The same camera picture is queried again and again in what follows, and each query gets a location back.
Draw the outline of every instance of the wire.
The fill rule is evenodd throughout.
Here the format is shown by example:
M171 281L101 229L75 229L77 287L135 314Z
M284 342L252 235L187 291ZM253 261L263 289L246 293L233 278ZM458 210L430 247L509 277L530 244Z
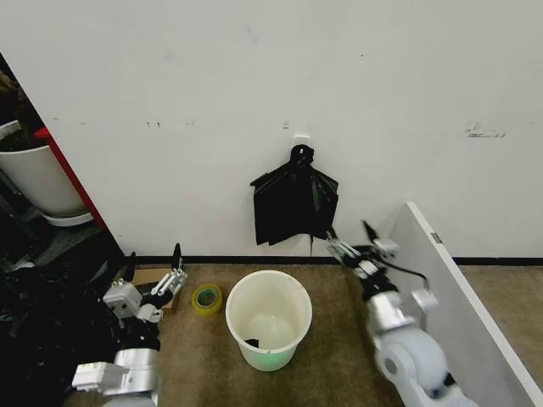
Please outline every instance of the wire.
M384 265L387 265L390 268L396 269L398 271L403 271L404 273L411 274L417 277L420 277L424 280L424 288L427 290L430 290L430 283L428 282L428 278L423 274L419 273L417 271L404 269L403 267L399 267L398 265L393 265L392 263L389 263L387 260L383 259L381 255L379 255L379 261L383 263Z

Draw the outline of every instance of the bucket rim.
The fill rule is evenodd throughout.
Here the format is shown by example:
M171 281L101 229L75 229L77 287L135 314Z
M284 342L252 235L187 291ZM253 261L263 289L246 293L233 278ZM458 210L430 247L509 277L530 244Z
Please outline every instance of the bucket rim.
M251 278L255 278L256 276L261 276L263 274L275 274L275 275L279 275L279 276L288 278L289 280L291 280L292 282L294 282L295 284L297 284L301 288L303 296L305 297L307 303L309 304L308 323L306 324L306 326L302 330L302 333L300 333L300 335L297 336L297 338L295 340L293 340L293 342L289 343L288 345L283 346L282 348L260 349L260 348L256 348L254 346L249 345L234 331L234 329L232 328L232 323L230 321L230 313L228 312L229 309L230 309L230 298L233 296L233 294L236 293L236 291L247 280L250 280ZM309 328L311 327L311 321L313 320L313 305L311 303L311 298L309 297L309 294L307 293L307 290L305 289L305 287L298 280L296 280L294 277L292 277L290 274L283 273L282 271L277 271L277 270L260 270L260 271L255 271L254 273L248 274L247 276L245 276L244 278L242 278L240 281L238 281L236 283L236 285L234 286L232 291L228 294L227 306L225 308L225 314L226 314L226 317L227 317L228 330L230 331L230 333L232 334L234 339L236 339L236 342L238 342L238 344L240 346L243 346L244 348L246 348L247 350L250 350L252 352L256 352L257 354L280 354L282 352L286 352L286 351L288 351L290 349L293 349L296 346L298 346L299 343L302 342L302 339L304 339L305 335L307 335L307 332L309 331Z

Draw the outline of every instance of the yellow tape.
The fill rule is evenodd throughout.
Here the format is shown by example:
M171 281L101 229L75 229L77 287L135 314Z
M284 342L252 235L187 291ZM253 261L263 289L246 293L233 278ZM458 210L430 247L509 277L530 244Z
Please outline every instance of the yellow tape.
M193 308L200 316L215 314L222 306L222 291L215 284L204 284L194 290L191 297Z

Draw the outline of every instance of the black baseboard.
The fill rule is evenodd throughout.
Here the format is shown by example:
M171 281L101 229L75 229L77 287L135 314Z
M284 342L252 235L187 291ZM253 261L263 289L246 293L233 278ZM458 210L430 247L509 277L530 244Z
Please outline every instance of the black baseboard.
M458 265L543 265L541 257L454 257Z
M458 265L543 265L541 257L454 257ZM186 265L336 265L333 257L297 256L183 256ZM137 256L137 265L168 265L171 256Z
M168 265L171 256L136 256L137 265ZM333 257L296 256L183 256L185 265L336 265Z

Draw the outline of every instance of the white wall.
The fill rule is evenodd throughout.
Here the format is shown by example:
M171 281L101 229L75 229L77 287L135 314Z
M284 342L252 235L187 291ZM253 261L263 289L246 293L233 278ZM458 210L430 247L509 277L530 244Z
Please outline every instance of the white wall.
M542 13L536 0L9 0L0 44L127 252L307 255L303 237L255 246L249 187L307 131L339 181L346 240L413 199L456 256L542 256Z

